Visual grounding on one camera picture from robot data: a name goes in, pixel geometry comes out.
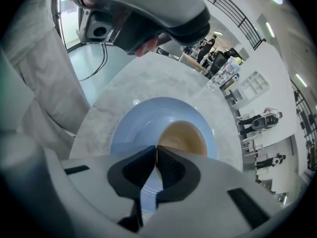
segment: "desk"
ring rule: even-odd
[[[222,92],[210,91],[208,79],[190,67],[149,52],[135,58],[107,85],[86,115],[70,158],[108,154],[113,131],[136,103],[172,97],[195,107],[210,126],[217,158],[242,171],[242,149],[237,126]]]
[[[198,71],[198,72],[206,72],[206,68],[202,67],[195,59],[190,57],[189,55],[183,53],[181,58],[179,59],[179,62],[191,67],[192,69]]]

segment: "wooden desk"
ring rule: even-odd
[[[179,59],[179,62],[191,67],[192,69],[201,72],[207,71],[204,67],[202,67],[195,59],[190,57],[189,55],[183,53],[182,57]]]

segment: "person in black clothing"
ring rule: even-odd
[[[268,167],[274,167],[276,165],[281,164],[283,162],[283,160],[285,160],[285,159],[286,159],[285,155],[280,155],[278,153],[275,158],[269,158],[265,161],[257,162],[256,168],[263,169],[263,168],[268,168]]]
[[[208,42],[206,42],[206,44],[204,45],[204,47],[202,48],[202,50],[200,50],[198,57],[197,57],[197,62],[200,63],[201,60],[204,58],[204,56],[209,53],[209,51],[211,50],[211,48],[214,46],[214,42],[215,39],[217,38],[217,35],[214,34],[212,36],[212,39]]]

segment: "ceiling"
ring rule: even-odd
[[[209,23],[210,32],[207,38],[211,38],[211,36],[215,34],[214,31],[217,31],[223,33],[223,35],[217,34],[216,43],[218,42],[220,45],[227,49],[234,48],[236,45],[239,44],[238,39],[229,31],[229,29],[226,28],[218,19],[216,19],[212,15],[210,16]]]

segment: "black shirt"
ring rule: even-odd
[[[213,45],[214,45],[214,39],[211,39],[209,42],[212,42],[212,44],[205,44],[204,45],[204,47],[203,47],[203,50],[204,51],[207,51],[207,52],[209,52],[210,50],[211,50],[211,48],[213,47]]]

